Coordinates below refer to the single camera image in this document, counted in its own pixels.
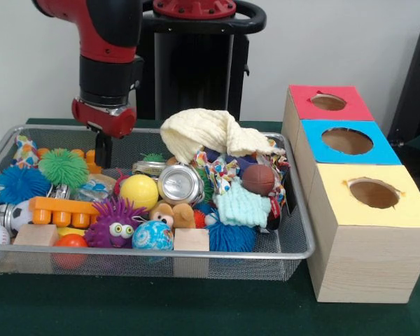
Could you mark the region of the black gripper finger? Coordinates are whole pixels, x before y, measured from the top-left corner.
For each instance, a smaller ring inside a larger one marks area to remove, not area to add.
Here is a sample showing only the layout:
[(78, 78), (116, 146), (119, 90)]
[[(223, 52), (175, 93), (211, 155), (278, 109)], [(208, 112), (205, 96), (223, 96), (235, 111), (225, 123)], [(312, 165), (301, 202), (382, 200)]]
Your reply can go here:
[(104, 139), (101, 131), (98, 131), (95, 138), (95, 159), (94, 162), (99, 167), (104, 167)]
[(103, 153), (104, 153), (103, 168), (109, 168), (111, 166), (111, 157), (112, 157), (112, 149), (113, 149), (113, 142), (110, 136), (104, 135), (103, 146), (104, 146), (103, 147)]

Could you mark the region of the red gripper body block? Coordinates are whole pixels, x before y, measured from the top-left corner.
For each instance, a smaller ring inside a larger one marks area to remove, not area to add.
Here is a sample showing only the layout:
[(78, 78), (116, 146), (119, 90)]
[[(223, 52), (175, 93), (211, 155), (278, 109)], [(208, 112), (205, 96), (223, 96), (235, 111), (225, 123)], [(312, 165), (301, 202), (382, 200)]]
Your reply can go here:
[(132, 106), (105, 108), (92, 106), (75, 98), (71, 110), (78, 122), (115, 138), (128, 135), (137, 120), (136, 109)]

